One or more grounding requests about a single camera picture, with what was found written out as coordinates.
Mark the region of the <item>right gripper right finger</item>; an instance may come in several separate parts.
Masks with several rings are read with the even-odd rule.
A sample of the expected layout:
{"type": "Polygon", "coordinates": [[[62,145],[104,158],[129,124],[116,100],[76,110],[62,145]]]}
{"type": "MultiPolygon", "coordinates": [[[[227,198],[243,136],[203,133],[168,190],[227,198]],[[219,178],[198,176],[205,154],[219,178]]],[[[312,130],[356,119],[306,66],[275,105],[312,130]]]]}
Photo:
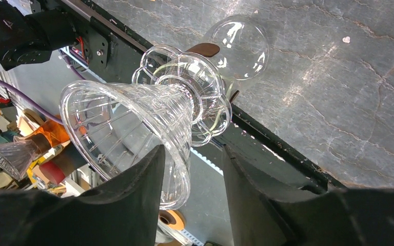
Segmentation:
{"type": "Polygon", "coordinates": [[[293,188],[223,149],[235,245],[394,245],[394,189],[293,188]]]}

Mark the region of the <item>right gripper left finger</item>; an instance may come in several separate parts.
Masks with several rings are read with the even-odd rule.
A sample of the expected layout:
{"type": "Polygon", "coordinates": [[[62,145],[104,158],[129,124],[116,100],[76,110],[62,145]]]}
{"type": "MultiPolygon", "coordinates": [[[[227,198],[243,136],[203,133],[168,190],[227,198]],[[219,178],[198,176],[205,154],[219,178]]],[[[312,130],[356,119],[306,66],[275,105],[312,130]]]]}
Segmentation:
{"type": "Polygon", "coordinates": [[[0,245],[154,245],[166,151],[79,196],[0,190],[0,245]]]}

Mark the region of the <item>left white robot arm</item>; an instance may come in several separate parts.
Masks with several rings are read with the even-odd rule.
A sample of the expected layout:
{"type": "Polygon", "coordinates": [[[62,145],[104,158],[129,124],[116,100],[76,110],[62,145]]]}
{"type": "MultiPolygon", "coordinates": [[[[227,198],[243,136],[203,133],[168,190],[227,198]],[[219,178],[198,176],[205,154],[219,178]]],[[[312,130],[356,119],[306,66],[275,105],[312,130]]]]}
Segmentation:
{"type": "Polygon", "coordinates": [[[53,51],[76,40],[74,23],[64,11],[35,10],[23,15],[7,1],[0,1],[0,72],[47,62],[53,51]]]}

